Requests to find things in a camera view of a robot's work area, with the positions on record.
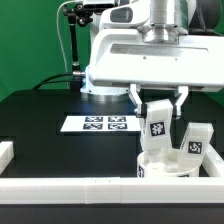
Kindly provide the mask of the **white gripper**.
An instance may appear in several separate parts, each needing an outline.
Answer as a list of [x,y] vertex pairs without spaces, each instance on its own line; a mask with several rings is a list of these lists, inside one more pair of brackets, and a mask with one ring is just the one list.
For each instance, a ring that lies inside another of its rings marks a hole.
[[176,44],[145,43],[135,29],[105,29],[92,45],[88,67],[95,86],[129,87],[137,118],[145,119],[144,89],[175,89],[174,118],[192,91],[224,88],[224,37],[183,35]]

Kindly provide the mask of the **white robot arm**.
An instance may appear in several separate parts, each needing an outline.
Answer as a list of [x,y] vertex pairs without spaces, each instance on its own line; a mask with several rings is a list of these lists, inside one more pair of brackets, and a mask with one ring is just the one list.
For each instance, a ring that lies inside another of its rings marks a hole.
[[127,88],[136,115],[147,116],[141,89],[173,89],[177,116],[190,91],[224,88],[224,37],[214,33],[220,0],[132,0],[102,12],[87,79]]

